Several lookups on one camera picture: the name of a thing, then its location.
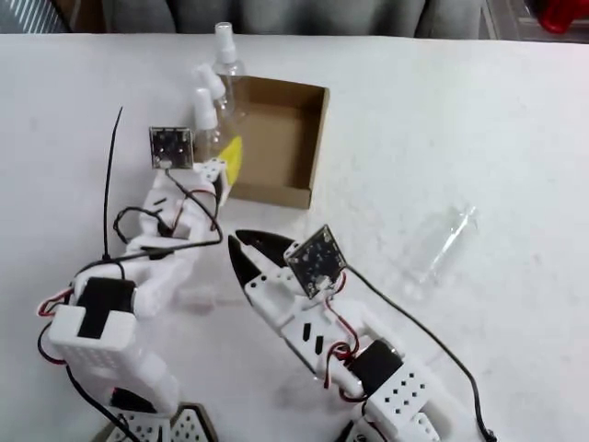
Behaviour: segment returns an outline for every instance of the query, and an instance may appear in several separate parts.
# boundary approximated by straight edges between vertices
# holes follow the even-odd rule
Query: clear plastic bottle
[[[228,100],[235,104],[234,118],[238,121],[248,113],[248,91],[243,80],[246,75],[246,66],[237,58],[231,23],[217,23],[214,27],[214,35],[217,55],[213,70],[223,76],[226,95]]]
[[[202,84],[211,92],[214,106],[217,109],[217,116],[221,124],[234,125],[233,117],[235,103],[226,94],[225,84],[213,68],[208,64],[200,64],[196,68]]]
[[[194,160],[203,162],[218,157],[231,144],[234,136],[219,127],[209,89],[199,87],[194,91],[194,117]]]

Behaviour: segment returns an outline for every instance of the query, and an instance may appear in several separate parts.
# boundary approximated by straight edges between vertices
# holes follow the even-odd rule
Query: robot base
[[[197,403],[182,403],[170,419],[151,417],[144,413],[126,412],[119,414],[129,424],[129,429],[142,442],[217,442],[213,424],[204,407]],[[108,424],[92,442],[119,442],[124,433]]]

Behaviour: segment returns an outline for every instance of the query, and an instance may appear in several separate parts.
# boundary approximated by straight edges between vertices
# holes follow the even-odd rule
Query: circuit board
[[[192,169],[192,131],[187,127],[150,127],[153,169]]]
[[[334,284],[346,267],[340,247],[327,225],[297,247],[286,263],[309,298]]]

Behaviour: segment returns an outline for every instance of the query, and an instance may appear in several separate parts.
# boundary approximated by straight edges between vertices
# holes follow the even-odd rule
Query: cardboard box
[[[239,125],[244,159],[234,198],[308,209],[329,90],[246,77],[248,116]]]

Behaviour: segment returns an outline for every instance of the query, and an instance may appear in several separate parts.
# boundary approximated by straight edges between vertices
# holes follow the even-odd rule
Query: hole
[[[303,341],[307,342],[311,337],[311,323],[306,322],[303,326]]]
[[[323,352],[323,336],[318,336],[315,340],[315,354],[321,355]]]

